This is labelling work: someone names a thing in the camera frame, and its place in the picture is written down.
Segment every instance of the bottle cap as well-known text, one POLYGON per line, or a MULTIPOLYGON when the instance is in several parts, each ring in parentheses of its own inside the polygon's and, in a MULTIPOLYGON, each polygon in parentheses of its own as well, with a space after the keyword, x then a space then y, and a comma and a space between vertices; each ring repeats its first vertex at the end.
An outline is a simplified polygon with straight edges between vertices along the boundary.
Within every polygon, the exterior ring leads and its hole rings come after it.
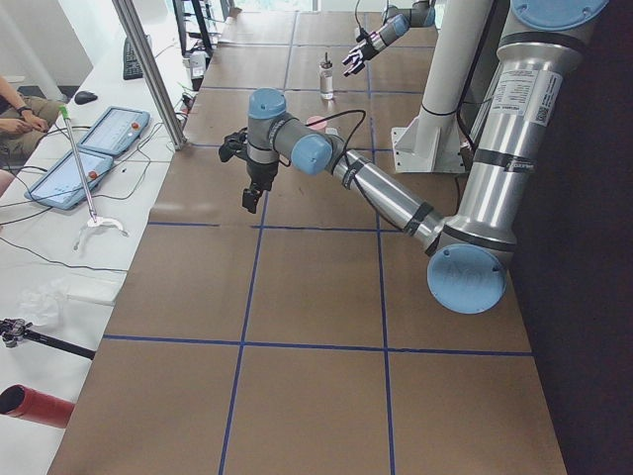
POLYGON ((325 59, 320 62, 320 67, 323 69, 330 69, 332 67, 332 61, 327 59, 327 51, 325 52, 325 59))

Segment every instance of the label sticker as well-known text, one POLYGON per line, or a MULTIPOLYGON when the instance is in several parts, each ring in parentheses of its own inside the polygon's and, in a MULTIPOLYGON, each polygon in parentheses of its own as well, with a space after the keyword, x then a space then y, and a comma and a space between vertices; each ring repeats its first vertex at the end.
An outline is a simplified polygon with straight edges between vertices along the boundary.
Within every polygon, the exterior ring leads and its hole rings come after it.
POLYGON ((539 71, 532 91, 532 99, 525 112, 525 120, 547 126, 554 110, 554 103, 561 89, 563 76, 556 72, 539 71))
POLYGON ((538 71, 526 69, 504 72, 498 80, 491 112, 524 115, 537 76, 538 71))
POLYGON ((522 116, 527 122, 547 126, 563 76, 552 71, 516 69, 499 78, 491 113, 522 116))

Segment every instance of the red tube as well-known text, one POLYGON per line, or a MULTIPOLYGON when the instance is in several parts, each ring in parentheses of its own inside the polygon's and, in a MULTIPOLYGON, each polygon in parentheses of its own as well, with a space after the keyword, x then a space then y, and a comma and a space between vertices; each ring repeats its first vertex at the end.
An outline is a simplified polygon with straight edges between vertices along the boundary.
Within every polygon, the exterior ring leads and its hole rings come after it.
POLYGON ((11 386, 0 395, 0 414, 54 428, 66 428, 74 407, 68 401, 20 384, 11 386))

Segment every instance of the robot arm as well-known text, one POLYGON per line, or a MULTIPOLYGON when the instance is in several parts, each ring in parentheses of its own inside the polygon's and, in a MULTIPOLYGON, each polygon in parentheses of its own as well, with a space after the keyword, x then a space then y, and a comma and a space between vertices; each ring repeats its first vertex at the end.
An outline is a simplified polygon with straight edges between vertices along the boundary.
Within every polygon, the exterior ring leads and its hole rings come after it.
POLYGON ((380 51, 405 35, 409 28, 430 27, 435 22, 434 0, 422 0, 413 3, 409 9, 400 9, 390 5, 384 13, 383 26, 376 32, 365 33, 361 42, 354 47, 343 60, 349 65, 343 72, 345 76, 356 74, 380 51))
POLYGON ((328 171, 400 230, 420 240, 428 252, 437 243, 443 217, 431 205, 357 151, 345 151, 342 138, 313 131, 288 114, 285 97, 275 89, 251 94, 248 133, 242 130, 227 136, 220 148, 221 161, 234 155, 246 161, 251 178, 242 194, 242 206, 250 213, 256 212, 263 191, 272 189, 283 155, 308 175, 328 171))
MULTIPOLYGON (((256 198, 271 189, 280 154, 308 174, 327 170, 422 242, 432 255, 428 286, 443 306, 463 314, 490 309, 505 291, 505 274, 516 247, 511 225, 534 172, 563 77, 580 64, 593 19, 607 3, 590 0, 596 5, 591 15, 579 10, 577 18, 563 18, 567 23, 562 28, 552 26, 549 10, 523 9, 524 1, 511 0, 497 50, 502 73, 455 216, 442 217, 357 151, 346 150, 341 138, 312 131, 287 114, 284 96, 272 89, 251 95, 248 134, 240 131, 238 140, 228 136, 221 159, 237 154, 246 160, 252 182, 244 196, 256 198), (524 18, 532 12, 541 16, 524 18)), ((572 12, 580 8, 568 3, 572 12)), ((252 200, 246 201, 254 213, 252 200)))

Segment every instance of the person's leg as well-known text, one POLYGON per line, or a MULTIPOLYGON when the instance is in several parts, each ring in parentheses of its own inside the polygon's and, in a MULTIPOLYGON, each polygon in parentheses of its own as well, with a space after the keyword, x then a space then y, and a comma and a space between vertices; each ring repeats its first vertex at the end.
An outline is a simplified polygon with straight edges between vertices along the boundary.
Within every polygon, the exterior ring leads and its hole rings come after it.
POLYGON ((31 131, 21 135, 0 134, 0 166, 24 165, 45 133, 31 131))
POLYGON ((8 171, 0 170, 0 196, 7 191, 13 181, 13 175, 8 171))
POLYGON ((59 115, 59 106, 63 106, 63 102, 50 101, 41 97, 25 96, 24 102, 33 109, 33 113, 48 122, 51 127, 57 120, 59 115))

